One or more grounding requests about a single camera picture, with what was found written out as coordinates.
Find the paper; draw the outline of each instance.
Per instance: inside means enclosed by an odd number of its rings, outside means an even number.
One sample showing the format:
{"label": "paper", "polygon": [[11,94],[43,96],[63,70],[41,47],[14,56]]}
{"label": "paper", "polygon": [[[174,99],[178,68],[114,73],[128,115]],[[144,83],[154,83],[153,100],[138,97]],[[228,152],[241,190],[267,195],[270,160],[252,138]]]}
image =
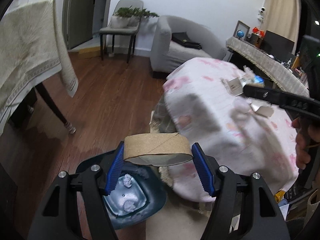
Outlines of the paper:
{"label": "paper", "polygon": [[230,87],[231,93],[235,96],[239,96],[243,93],[243,88],[239,78],[235,78],[231,81],[227,81],[228,86]]}
{"label": "paper", "polygon": [[171,166],[192,160],[188,139],[179,133],[146,133],[124,139],[124,160],[138,165]]}
{"label": "paper", "polygon": [[269,118],[273,115],[274,110],[271,106],[266,105],[265,102],[260,100],[252,100],[252,103],[250,104],[252,110],[259,115],[262,115],[266,118]]}
{"label": "paper", "polygon": [[280,211],[282,213],[284,221],[287,219],[288,209],[289,209],[289,204],[280,207]]}

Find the white tablecloth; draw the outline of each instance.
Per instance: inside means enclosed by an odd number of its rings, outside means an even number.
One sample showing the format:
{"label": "white tablecloth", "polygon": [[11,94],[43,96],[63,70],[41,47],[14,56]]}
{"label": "white tablecloth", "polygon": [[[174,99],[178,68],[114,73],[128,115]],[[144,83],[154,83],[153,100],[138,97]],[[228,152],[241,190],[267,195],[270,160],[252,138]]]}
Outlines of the white tablecloth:
{"label": "white tablecloth", "polygon": [[[229,62],[189,60],[172,72],[163,86],[166,108],[190,145],[198,142],[219,165],[237,174],[259,172],[272,193],[287,191],[298,176],[296,130],[277,106],[272,106],[271,118],[240,110],[241,99],[231,95],[220,79],[230,81],[243,75]],[[213,201],[203,190],[192,161],[168,167],[168,171],[178,195],[195,202]]]}

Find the globe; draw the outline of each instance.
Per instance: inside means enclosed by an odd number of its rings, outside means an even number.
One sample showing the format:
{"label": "globe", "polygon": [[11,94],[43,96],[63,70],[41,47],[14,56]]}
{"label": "globe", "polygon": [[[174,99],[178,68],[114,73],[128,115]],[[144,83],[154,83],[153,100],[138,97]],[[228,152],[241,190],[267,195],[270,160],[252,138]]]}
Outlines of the globe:
{"label": "globe", "polygon": [[239,31],[237,32],[237,36],[238,36],[239,38],[242,38],[242,37],[244,36],[244,32],[243,32],[242,30],[239,30]]}

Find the cardboard tape roll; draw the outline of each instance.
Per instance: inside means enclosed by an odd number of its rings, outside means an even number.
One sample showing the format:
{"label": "cardboard tape roll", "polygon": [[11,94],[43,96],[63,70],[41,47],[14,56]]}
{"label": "cardboard tape roll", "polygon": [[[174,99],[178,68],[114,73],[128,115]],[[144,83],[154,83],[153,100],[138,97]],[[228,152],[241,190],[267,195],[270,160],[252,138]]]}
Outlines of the cardboard tape roll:
{"label": "cardboard tape roll", "polygon": [[188,139],[179,133],[144,133],[124,139],[124,160],[138,165],[172,166],[192,160]]}

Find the metal screw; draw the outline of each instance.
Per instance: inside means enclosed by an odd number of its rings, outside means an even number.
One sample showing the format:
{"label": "metal screw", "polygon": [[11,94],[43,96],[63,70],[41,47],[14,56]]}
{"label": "metal screw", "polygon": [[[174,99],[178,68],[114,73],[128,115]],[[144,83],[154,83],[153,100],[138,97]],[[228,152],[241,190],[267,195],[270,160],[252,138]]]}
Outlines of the metal screw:
{"label": "metal screw", "polygon": [[228,171],[228,168],[226,166],[220,166],[219,171],[226,173]]}
{"label": "metal screw", "polygon": [[92,170],[92,171],[98,171],[99,169],[100,169],[100,166],[99,166],[99,165],[96,165],[96,164],[95,164],[95,165],[92,165],[92,166],[91,166],[91,170]]}
{"label": "metal screw", "polygon": [[60,171],[58,176],[59,178],[64,178],[67,175],[67,173],[65,171]]}
{"label": "metal screw", "polygon": [[252,177],[254,177],[255,179],[260,179],[261,175],[257,172],[255,172],[254,174],[252,174]]}

